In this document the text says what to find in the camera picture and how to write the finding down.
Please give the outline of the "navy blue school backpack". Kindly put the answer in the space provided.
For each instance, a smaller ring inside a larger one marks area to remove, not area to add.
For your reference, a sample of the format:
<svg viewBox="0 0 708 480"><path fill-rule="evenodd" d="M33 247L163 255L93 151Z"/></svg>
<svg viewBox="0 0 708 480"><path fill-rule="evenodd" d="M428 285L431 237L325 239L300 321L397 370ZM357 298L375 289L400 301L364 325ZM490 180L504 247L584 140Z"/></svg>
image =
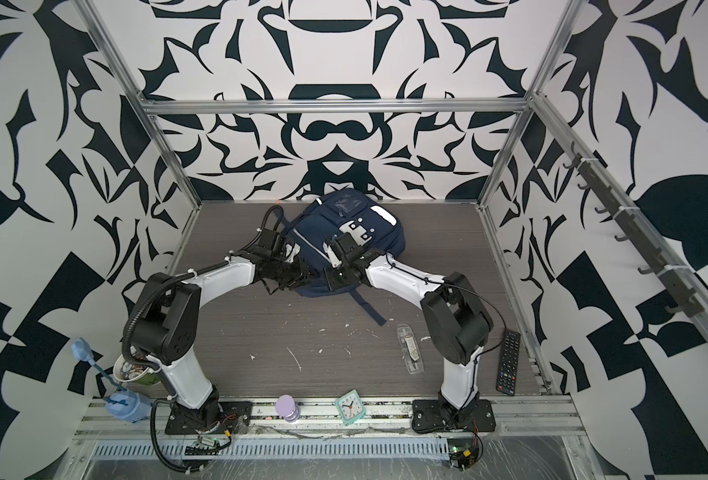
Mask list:
<svg viewBox="0 0 708 480"><path fill-rule="evenodd" d="M308 205L293 220L281 221L282 233L289 243L300 248L300 257L308 265L309 281L295 291L307 298L349 295L375 322L383 326L387 320L357 292L360 280L327 279L343 266L327 253L327 242L339 240L354 253L376 249L397 257L406 248L401 221L385 207L364 193L346 188L326 194Z"/></svg>

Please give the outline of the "clear plastic bag with eraser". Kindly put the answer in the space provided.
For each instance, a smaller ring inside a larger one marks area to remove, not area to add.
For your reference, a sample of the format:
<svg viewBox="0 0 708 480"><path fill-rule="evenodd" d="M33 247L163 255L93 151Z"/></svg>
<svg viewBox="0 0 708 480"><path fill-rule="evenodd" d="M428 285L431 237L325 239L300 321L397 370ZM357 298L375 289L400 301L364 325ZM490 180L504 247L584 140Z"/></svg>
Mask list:
<svg viewBox="0 0 708 480"><path fill-rule="evenodd" d="M411 375L423 373L424 364L422 355L419 349L418 340L416 339L412 328L407 324L399 324L397 326L397 335L408 373Z"/></svg>

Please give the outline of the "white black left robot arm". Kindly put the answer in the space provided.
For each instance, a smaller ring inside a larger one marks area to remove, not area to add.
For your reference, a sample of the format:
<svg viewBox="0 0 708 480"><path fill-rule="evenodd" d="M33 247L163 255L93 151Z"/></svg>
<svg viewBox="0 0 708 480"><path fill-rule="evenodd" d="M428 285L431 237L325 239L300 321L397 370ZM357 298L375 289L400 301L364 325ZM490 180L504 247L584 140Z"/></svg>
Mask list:
<svg viewBox="0 0 708 480"><path fill-rule="evenodd" d="M218 263L177 275L155 274L125 324L123 358L157 373L177 419L191 430L210 431L220 423L222 409L194 350L200 309L255 283L273 281L280 290L293 290L311 279L301 247L266 229Z"/></svg>

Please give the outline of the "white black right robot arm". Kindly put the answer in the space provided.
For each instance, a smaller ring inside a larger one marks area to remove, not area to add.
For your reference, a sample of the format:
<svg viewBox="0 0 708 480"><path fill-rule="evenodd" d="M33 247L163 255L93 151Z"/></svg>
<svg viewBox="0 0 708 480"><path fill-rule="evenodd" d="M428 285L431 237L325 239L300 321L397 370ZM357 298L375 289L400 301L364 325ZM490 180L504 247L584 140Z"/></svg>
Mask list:
<svg viewBox="0 0 708 480"><path fill-rule="evenodd" d="M468 418L479 398L478 370L492 319L468 279L455 272L430 274L379 249L367 249L351 235L330 238L324 246L332 286L361 284L390 292L419 308L431 341L444 358L438 402L448 422Z"/></svg>

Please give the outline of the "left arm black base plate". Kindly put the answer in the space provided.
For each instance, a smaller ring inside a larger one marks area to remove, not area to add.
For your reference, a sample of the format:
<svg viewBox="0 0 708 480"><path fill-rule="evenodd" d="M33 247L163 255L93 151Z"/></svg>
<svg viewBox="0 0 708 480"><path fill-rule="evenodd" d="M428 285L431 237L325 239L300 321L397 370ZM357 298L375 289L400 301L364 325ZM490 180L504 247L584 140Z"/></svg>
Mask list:
<svg viewBox="0 0 708 480"><path fill-rule="evenodd" d="M207 402L200 409L174 403L164 432L167 435L224 434L251 422L253 403L249 401Z"/></svg>

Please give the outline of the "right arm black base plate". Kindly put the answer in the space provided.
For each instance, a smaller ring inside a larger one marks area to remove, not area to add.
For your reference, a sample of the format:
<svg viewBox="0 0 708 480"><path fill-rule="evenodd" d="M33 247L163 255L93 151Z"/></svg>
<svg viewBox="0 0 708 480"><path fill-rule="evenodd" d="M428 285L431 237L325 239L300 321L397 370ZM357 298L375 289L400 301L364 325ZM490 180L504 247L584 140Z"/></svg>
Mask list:
<svg viewBox="0 0 708 480"><path fill-rule="evenodd" d="M494 432L497 422L492 404L475 398L466 407L456 409L440 399L414 400L412 402L412 429L418 434L437 432Z"/></svg>

